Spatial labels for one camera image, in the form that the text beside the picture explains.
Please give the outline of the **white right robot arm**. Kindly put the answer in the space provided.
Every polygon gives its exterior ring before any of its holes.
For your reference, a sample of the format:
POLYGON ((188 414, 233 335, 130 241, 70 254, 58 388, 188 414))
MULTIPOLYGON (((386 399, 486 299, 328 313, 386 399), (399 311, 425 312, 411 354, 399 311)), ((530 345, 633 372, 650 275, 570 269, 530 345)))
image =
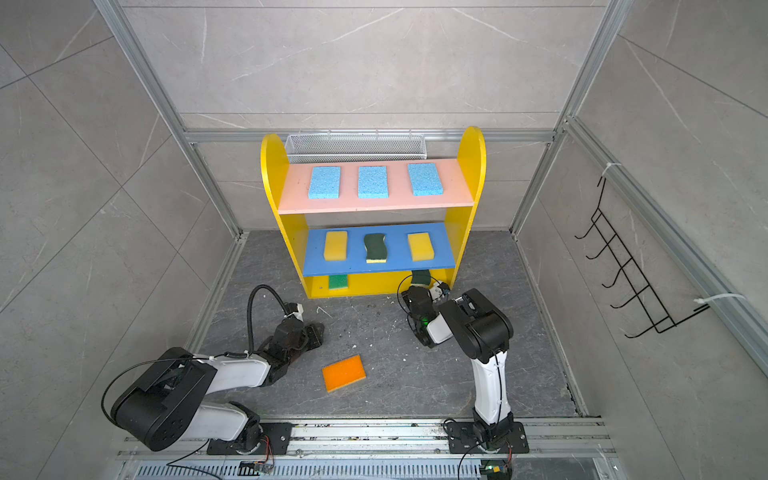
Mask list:
POLYGON ((449 299, 446 283, 411 285, 399 294, 408 324, 424 346, 457 341, 470 359, 475 388, 472 420, 446 419, 442 428, 449 450, 465 454, 530 452, 523 425, 512 413, 506 385, 506 359, 514 335, 512 322, 483 293, 470 289, 449 299))

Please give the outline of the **yellow sponge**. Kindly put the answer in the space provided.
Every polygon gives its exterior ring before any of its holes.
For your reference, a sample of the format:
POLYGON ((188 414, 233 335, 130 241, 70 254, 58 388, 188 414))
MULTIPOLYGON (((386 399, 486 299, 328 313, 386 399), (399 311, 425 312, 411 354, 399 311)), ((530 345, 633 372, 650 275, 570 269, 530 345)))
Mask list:
POLYGON ((341 262, 347 259, 348 232, 328 231, 325 236, 323 257, 327 262, 341 262))
POLYGON ((409 234, 408 244, 413 262, 431 261, 434 259, 435 252, 428 232, 409 234))

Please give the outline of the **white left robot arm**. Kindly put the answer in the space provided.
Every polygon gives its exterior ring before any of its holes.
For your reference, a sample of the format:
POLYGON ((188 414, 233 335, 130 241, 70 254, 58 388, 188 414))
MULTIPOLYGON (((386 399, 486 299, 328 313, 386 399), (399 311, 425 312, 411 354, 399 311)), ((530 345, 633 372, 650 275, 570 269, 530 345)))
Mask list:
POLYGON ((323 324, 292 313, 254 352, 201 356, 170 348, 141 363, 146 370, 102 413, 151 451, 205 438, 210 453, 251 454, 266 446, 260 416, 238 401, 220 405, 206 397, 274 384, 303 353, 322 346, 324 333, 323 324))

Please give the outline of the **dark green sponge curved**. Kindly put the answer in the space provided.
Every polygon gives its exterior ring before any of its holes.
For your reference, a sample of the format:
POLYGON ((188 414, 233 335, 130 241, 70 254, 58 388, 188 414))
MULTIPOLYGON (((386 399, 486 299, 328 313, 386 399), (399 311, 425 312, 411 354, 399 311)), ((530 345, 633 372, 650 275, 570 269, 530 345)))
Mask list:
POLYGON ((383 233, 369 233, 364 236, 366 262, 368 264, 386 263, 388 250, 383 233))

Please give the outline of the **blue sponge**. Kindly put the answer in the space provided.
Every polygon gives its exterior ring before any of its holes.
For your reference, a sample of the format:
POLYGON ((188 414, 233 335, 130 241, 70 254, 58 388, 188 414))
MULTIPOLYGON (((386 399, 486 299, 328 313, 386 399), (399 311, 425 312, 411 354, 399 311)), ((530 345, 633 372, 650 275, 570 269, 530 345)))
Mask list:
POLYGON ((340 193, 340 182, 340 167, 313 167, 308 190, 308 198, 311 200, 337 199, 340 193))
POLYGON ((389 197, 386 166, 361 166, 358 169, 358 197, 385 199, 389 197))

